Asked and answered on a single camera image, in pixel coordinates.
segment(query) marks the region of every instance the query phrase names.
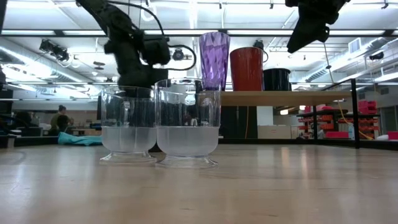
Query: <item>clear plastic vase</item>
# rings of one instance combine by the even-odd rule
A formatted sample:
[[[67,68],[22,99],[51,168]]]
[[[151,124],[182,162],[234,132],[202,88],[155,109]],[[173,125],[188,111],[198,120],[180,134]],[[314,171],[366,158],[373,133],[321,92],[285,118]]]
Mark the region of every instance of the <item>clear plastic vase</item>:
[[[156,143],[155,98],[151,89],[110,86],[102,92],[103,145],[108,163],[154,163],[148,150]]]
[[[157,144],[166,153],[157,166],[209,168],[218,145],[221,84],[207,90],[199,79],[168,79],[155,84]]]

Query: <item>teal fabric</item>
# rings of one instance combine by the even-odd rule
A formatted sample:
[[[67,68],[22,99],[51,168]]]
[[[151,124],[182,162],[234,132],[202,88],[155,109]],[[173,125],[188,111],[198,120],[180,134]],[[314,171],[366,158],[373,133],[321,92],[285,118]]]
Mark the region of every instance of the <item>teal fabric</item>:
[[[84,145],[84,146],[100,146],[102,145],[101,136],[73,136],[67,133],[60,133],[58,135],[58,144],[68,145]]]

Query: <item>purple vase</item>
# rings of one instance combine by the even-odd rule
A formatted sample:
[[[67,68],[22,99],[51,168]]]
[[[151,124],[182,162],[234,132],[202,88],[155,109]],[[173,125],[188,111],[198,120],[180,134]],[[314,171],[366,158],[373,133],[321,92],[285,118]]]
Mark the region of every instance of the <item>purple vase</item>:
[[[210,32],[200,36],[201,76],[206,89],[221,84],[225,90],[228,73],[230,37],[221,32]]]

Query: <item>black pot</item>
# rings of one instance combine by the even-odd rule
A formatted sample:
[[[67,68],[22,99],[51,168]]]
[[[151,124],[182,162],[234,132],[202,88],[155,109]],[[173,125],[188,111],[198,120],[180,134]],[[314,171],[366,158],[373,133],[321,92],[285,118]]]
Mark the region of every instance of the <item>black pot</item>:
[[[289,74],[290,70],[286,68],[272,68],[262,71],[262,90],[291,91]]]

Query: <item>red bin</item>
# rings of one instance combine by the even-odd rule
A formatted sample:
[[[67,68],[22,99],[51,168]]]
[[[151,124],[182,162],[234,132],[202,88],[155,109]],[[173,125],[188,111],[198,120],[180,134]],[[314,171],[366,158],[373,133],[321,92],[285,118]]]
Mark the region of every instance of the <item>red bin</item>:
[[[231,76],[234,91],[262,90],[262,50],[243,47],[231,52]]]

